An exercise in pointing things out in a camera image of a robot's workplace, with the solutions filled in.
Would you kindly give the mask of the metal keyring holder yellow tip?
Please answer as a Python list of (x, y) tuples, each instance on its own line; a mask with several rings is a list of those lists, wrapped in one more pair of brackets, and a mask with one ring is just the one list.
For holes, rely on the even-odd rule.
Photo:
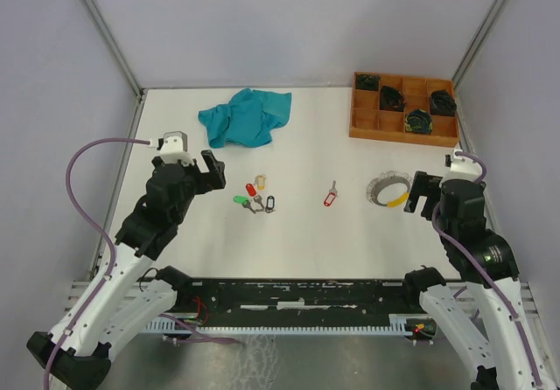
[(412, 177), (400, 171), (384, 171), (367, 186), (367, 200), (380, 207), (394, 208), (409, 197)]

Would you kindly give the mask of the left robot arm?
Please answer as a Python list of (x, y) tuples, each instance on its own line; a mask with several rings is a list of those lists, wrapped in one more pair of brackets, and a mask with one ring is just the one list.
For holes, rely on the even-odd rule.
[(225, 187), (225, 164), (211, 150), (201, 155), (206, 172), (181, 157), (153, 158), (145, 193), (109, 241), (108, 259), (57, 324), (31, 335), (27, 348), (45, 369), (45, 388), (51, 378), (71, 389), (98, 388), (116, 355), (149, 322), (192, 305), (192, 278), (171, 266), (157, 271), (142, 296), (125, 308), (120, 303), (177, 236), (194, 197)]

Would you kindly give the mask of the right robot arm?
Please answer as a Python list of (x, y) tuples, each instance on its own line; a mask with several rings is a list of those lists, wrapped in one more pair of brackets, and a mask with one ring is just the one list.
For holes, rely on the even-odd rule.
[(485, 183), (416, 173), (405, 204), (430, 220), (450, 264), (458, 271), (479, 311), (479, 329), (459, 307), (436, 268), (409, 272), (402, 304), (426, 312), (469, 373), (472, 389), (557, 389), (528, 325), (513, 251), (487, 228)]

